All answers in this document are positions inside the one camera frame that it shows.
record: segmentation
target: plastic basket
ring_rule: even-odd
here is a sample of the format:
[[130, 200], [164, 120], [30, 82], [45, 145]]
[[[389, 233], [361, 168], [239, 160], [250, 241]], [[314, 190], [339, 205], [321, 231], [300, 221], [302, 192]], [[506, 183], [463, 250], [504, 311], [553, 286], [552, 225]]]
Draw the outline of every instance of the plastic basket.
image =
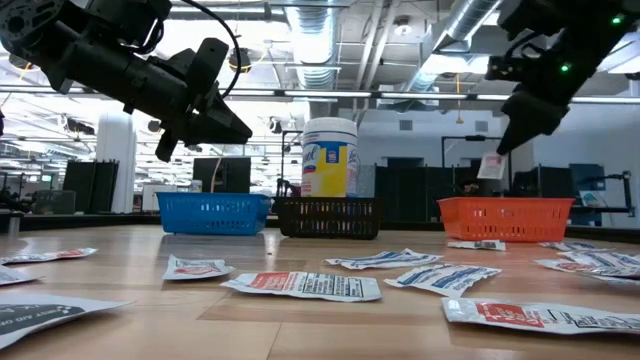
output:
[[259, 194], [159, 192], [165, 232], [255, 235], [264, 229], [271, 199]]
[[370, 198], [277, 198], [276, 206], [280, 231], [291, 237], [371, 240], [382, 218]]
[[463, 240], [562, 241], [574, 199], [475, 198], [439, 200], [444, 229]]

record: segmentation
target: wipes canister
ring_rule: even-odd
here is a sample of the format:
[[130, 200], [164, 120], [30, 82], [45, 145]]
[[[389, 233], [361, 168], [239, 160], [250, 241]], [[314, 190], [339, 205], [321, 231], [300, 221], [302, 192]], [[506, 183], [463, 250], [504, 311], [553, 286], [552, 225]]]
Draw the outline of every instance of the wipes canister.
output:
[[356, 124], [326, 117], [309, 120], [302, 138], [302, 196], [356, 197]]

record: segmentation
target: desk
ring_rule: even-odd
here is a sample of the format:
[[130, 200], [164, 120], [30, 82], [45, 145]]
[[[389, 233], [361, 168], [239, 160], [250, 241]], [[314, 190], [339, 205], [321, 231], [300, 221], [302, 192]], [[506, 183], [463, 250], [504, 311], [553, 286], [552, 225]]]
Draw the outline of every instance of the desk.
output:
[[[327, 266], [328, 257], [356, 257], [383, 250], [444, 254], [452, 263], [487, 265], [503, 273], [477, 283], [465, 297], [555, 302], [640, 313], [640, 289], [538, 266], [554, 258], [537, 244], [508, 244], [508, 252], [446, 248], [433, 232], [386, 232], [375, 241], [282, 238], [276, 230], [257, 237], [165, 235], [159, 226], [23, 232], [0, 238], [0, 253], [45, 252], [79, 247], [100, 250], [68, 261], [14, 266], [41, 282], [0, 289], [101, 300], [135, 301], [33, 334], [0, 352], [3, 360], [128, 359], [637, 359], [638, 336], [551, 336], [467, 324], [448, 324], [440, 296], [395, 289], [379, 281], [379, 302], [346, 304], [322, 300], [246, 295], [211, 281], [165, 283], [170, 254], [224, 258], [242, 272], [319, 271], [378, 280], [407, 269], [352, 272]], [[614, 245], [640, 253], [640, 246]]]

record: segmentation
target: blue basket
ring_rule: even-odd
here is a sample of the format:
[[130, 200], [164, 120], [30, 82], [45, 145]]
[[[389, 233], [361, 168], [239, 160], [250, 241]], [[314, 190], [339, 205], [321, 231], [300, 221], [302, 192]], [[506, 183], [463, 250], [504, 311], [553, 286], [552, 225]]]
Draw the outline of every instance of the blue basket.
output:
[[259, 194], [159, 192], [165, 232], [255, 235], [264, 229], [271, 199]]

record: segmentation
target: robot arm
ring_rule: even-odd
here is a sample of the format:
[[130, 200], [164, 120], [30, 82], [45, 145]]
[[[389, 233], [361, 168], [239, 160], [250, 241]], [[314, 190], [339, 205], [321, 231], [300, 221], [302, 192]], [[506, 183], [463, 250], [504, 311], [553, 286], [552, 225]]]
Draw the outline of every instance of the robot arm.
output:
[[165, 129], [156, 156], [169, 161], [179, 140], [243, 144], [251, 130], [223, 102], [216, 78], [228, 46], [205, 39], [169, 60], [144, 55], [162, 38], [169, 0], [0, 0], [0, 40], [38, 65], [51, 87], [67, 93], [76, 81], [145, 112]]
[[[505, 2], [499, 25], [509, 39], [526, 29], [532, 33], [503, 57], [489, 60], [487, 80], [519, 82], [502, 111], [510, 122], [498, 153], [504, 155], [532, 138], [551, 135], [569, 112], [569, 102], [595, 74], [622, 37], [640, 17], [637, 0], [512, 0]], [[524, 42], [560, 32], [549, 49]], [[512, 56], [520, 45], [537, 58]]]

